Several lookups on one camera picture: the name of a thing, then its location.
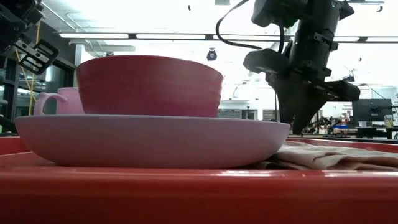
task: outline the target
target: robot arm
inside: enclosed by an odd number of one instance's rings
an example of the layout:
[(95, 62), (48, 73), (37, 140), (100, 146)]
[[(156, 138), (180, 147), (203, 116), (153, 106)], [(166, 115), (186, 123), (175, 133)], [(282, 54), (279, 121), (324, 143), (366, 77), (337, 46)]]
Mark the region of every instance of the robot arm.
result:
[(34, 74), (44, 72), (57, 58), (58, 49), (44, 40), (31, 47), (24, 34), (43, 18), (42, 11), (41, 0), (0, 0), (0, 68), (15, 48), (26, 54), (19, 65)]
[(331, 70), (326, 67), (337, 23), (354, 14), (347, 1), (337, 0), (256, 0), (252, 22), (266, 27), (277, 24), (298, 31), (283, 54), (272, 49), (249, 52), (243, 65), (253, 72), (265, 72), (268, 84), (277, 93), (280, 121), (300, 134), (313, 115), (327, 101), (356, 101), (358, 87), (346, 82), (325, 82)]

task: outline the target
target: yellow cable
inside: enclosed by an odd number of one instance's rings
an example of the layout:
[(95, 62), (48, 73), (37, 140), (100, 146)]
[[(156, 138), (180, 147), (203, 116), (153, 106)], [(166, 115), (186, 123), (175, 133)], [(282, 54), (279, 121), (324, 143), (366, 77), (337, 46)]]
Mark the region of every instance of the yellow cable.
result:
[[(37, 24), (37, 32), (36, 32), (36, 44), (39, 43), (39, 37), (40, 37), (40, 21)], [(30, 83), (30, 103), (29, 103), (29, 116), (32, 115), (32, 107), (33, 107), (33, 84), (35, 80), (35, 75), (32, 74), (32, 82)]]
[[(21, 58), (19, 57), (18, 51), (16, 50), (15, 53), (17, 54), (17, 59), (18, 59), (18, 61), (20, 62), (20, 61), (21, 61)], [(21, 69), (22, 69), (22, 72), (23, 72), (24, 77), (25, 77), (26, 85), (27, 85), (29, 91), (32, 91), (32, 89), (30, 88), (30, 84), (29, 84), (29, 82), (27, 81), (26, 72), (25, 72), (24, 67), (21, 66)]]

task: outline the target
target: plate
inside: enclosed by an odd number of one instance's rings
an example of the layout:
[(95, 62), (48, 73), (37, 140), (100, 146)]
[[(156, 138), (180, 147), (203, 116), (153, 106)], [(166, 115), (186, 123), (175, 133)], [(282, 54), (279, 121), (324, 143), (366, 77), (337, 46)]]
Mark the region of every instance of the plate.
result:
[(289, 125), (221, 118), (120, 115), (25, 116), (19, 136), (61, 166), (220, 169), (267, 159)]

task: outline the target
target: pink mug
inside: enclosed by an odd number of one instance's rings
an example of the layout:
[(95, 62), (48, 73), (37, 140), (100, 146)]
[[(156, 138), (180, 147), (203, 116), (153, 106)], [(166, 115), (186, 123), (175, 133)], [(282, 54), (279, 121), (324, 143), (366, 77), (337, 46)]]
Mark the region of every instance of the pink mug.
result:
[(78, 88), (60, 88), (58, 93), (40, 93), (33, 115), (44, 115), (43, 108), (49, 98), (57, 100), (57, 114), (84, 114)]

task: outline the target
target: red tray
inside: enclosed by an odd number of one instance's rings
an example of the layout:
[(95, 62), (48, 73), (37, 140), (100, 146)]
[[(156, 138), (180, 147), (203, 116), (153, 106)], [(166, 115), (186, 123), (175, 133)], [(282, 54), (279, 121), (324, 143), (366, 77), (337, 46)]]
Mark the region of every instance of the red tray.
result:
[(398, 223), (396, 172), (57, 167), (19, 138), (1, 151), (0, 223)]

